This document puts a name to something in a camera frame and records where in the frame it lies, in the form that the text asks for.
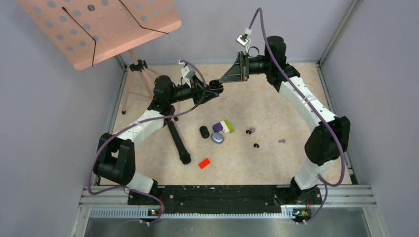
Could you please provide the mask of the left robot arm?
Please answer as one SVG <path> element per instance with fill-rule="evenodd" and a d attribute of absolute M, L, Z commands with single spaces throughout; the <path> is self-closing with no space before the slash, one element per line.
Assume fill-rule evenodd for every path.
<path fill-rule="evenodd" d="M 119 132 L 104 133 L 100 137 L 93 173 L 120 186 L 140 191 L 139 196 L 146 204 L 155 203 L 159 196 L 155 188 L 157 181 L 136 171 L 136 146 L 166 125 L 173 128 L 171 119 L 177 117 L 174 103 L 192 99 L 197 107 L 222 92 L 223 85 L 217 79 L 205 85 L 193 76 L 190 84 L 175 85 L 169 76 L 157 77 L 153 99 L 144 114 Z"/>

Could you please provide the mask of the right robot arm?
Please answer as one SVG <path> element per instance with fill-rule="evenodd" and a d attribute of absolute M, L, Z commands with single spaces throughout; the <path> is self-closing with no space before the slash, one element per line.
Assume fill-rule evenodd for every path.
<path fill-rule="evenodd" d="M 287 62 L 287 47 L 282 37 L 268 37 L 264 55 L 256 57 L 249 56 L 251 41 L 248 35 L 240 35 L 236 41 L 245 50 L 238 53 L 235 63 L 218 81 L 247 81 L 250 75 L 264 74 L 268 83 L 294 106 L 311 132 L 304 145 L 306 161 L 290 183 L 291 200 L 304 203 L 326 167 L 338 158 L 341 159 L 340 184 L 345 172 L 349 119 L 328 110 L 308 89 L 298 70 Z"/>

